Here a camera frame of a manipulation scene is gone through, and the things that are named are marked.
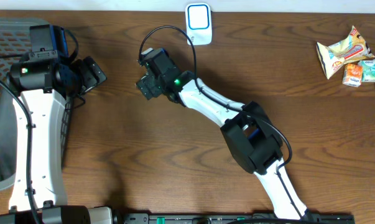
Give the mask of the orange Kleenex tissue pack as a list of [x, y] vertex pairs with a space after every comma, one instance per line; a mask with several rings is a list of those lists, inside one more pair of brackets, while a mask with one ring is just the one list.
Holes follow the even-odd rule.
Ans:
[[362, 66], [349, 63], [345, 66], [342, 84], [359, 87], [363, 77]]

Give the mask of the yellow wet wipes pack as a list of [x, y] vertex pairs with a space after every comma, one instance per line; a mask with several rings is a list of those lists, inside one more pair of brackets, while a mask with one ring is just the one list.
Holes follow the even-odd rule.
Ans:
[[315, 48], [327, 80], [343, 65], [375, 57], [368, 43], [355, 26], [352, 26], [345, 39], [329, 46], [317, 42]]

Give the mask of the green Kleenex tissue pack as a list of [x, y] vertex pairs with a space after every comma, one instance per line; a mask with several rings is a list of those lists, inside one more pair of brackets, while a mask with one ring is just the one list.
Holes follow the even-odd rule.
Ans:
[[375, 82], [375, 60], [361, 60], [358, 65], [362, 67], [362, 82]]

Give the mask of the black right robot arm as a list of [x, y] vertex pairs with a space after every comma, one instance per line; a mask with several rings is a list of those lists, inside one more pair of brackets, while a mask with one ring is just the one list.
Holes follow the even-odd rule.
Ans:
[[165, 49], [139, 52], [146, 74], [136, 83], [146, 99], [165, 95], [206, 116], [220, 127], [226, 145], [238, 165], [255, 175], [268, 194], [276, 217], [303, 220], [307, 207], [297, 196], [285, 170], [282, 146], [286, 137], [255, 102], [245, 105], [209, 88], [191, 71], [181, 71]]

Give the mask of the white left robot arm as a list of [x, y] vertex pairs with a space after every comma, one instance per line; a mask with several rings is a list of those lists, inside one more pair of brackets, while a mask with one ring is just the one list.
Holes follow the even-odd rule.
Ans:
[[0, 223], [117, 223], [111, 207], [69, 205], [62, 178], [65, 113], [106, 75], [91, 57], [68, 50], [69, 30], [46, 24], [29, 31], [32, 50], [3, 83], [16, 112], [17, 155], [9, 211]]

